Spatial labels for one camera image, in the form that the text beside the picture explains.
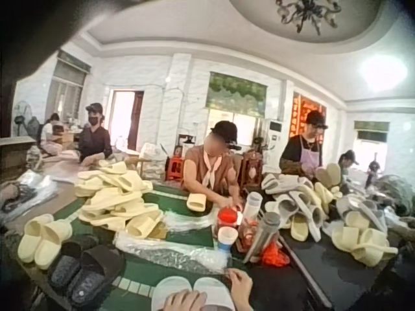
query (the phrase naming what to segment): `ceiling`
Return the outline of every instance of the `ceiling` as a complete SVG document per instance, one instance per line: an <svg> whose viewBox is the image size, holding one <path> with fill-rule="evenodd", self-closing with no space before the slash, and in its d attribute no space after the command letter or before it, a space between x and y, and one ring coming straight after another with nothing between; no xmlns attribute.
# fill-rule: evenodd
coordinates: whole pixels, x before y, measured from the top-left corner
<svg viewBox="0 0 415 311"><path fill-rule="evenodd" d="M318 85L332 98L346 103L415 98L411 71L415 68L414 29L410 18L396 5L390 1L341 1L339 28L322 27L319 38L310 25L305 25L300 35L293 25L281 25L274 2L159 0L124 10L88 29L87 35L94 44L87 42L85 36L74 41L101 57L172 51L162 44L158 49L157 42L202 43L284 67L308 79L310 86ZM146 42L151 42L153 48L143 48ZM408 69L406 80L388 91L370 91L359 70L366 59L376 54L399 58ZM261 71L281 77L276 70Z"/></svg>

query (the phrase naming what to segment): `black shirt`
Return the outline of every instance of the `black shirt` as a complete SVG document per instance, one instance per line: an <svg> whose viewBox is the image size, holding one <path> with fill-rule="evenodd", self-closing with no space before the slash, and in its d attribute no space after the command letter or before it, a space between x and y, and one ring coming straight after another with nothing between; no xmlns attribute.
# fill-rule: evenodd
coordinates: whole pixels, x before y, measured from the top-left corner
<svg viewBox="0 0 415 311"><path fill-rule="evenodd" d="M100 126L91 131L91 128L84 128L79 136L80 161L93 154L104 153L105 158L112 154L110 133Z"/></svg>

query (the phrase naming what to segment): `cup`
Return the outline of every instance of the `cup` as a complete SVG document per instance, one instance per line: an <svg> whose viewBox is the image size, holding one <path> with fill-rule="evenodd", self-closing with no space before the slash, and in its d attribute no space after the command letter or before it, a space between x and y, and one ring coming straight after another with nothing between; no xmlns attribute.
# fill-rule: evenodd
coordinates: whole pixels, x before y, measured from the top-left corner
<svg viewBox="0 0 415 311"><path fill-rule="evenodd" d="M218 248L229 251L238 237L238 230L232 227L221 227L218 232Z"/></svg>

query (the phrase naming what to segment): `chandelier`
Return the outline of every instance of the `chandelier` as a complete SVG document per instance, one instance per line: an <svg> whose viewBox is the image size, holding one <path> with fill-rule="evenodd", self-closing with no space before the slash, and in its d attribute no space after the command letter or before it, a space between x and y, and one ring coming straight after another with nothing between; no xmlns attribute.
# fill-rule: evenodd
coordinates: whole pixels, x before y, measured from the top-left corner
<svg viewBox="0 0 415 311"><path fill-rule="evenodd" d="M281 16L281 22L284 25L294 23L297 27L297 33L301 32L305 21L311 22L318 35L320 35L322 19L333 28L337 28L335 23L336 13L342 10L340 5L338 5L338 0L326 0L333 8L326 5L318 5L317 1L319 0L297 0L283 5L283 0L276 0L277 12Z"/></svg>

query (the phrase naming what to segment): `face mask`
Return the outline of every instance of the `face mask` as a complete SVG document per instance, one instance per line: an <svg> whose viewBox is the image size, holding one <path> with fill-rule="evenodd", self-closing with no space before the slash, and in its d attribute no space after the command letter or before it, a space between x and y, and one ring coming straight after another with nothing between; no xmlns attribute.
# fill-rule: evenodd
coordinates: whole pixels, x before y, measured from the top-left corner
<svg viewBox="0 0 415 311"><path fill-rule="evenodd" d="M98 124L98 117L89 117L89 118L88 118L88 122L89 122L92 126L97 125L97 124Z"/></svg>

